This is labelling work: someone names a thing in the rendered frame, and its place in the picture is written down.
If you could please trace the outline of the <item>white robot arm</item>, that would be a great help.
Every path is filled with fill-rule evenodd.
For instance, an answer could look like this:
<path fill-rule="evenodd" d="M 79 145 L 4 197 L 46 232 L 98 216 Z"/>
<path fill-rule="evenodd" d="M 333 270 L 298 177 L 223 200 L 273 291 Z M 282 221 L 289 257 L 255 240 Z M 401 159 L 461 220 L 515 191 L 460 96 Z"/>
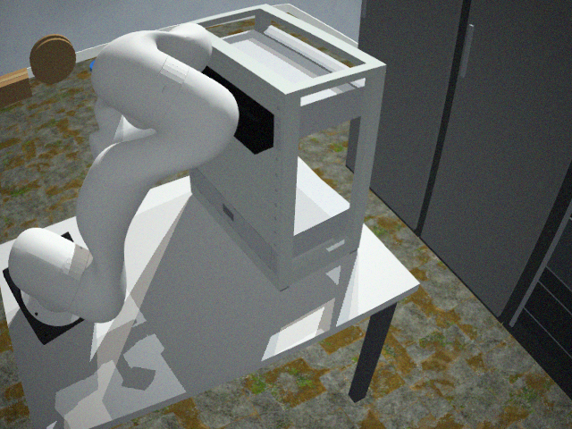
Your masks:
<path fill-rule="evenodd" d="M 231 142 L 239 109 L 227 88 L 201 73 L 211 54 L 208 32 L 195 23 L 132 32 L 98 54 L 91 82 L 100 130 L 89 135 L 95 161 L 76 204 L 89 250 L 31 228 L 17 237 L 8 259 L 25 307 L 40 322 L 114 320 L 126 298 L 126 235 L 147 193 Z"/>

